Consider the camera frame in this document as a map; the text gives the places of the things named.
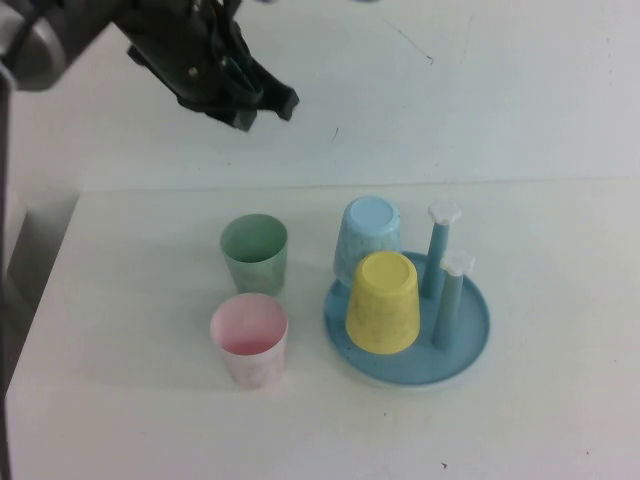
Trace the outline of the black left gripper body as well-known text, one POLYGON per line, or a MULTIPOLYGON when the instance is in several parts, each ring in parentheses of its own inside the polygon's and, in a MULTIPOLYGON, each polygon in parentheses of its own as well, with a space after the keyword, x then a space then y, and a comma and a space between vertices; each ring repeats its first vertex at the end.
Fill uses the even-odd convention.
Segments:
POLYGON ((232 36, 238 1, 133 1, 116 18, 129 56, 194 111, 250 108, 249 61, 232 36))

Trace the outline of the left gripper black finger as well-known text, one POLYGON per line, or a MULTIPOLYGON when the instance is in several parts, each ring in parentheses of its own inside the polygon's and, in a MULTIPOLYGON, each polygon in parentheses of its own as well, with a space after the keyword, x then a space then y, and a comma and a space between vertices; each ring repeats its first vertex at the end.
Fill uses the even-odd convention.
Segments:
POLYGON ((203 113, 231 128, 248 132, 258 115, 258 110, 255 108, 209 106, 203 110, 203 113))
POLYGON ((275 113, 289 121, 299 104, 296 91, 283 84, 255 60, 241 34, 235 38, 237 53, 234 60, 240 70, 240 101, 255 110, 275 113))

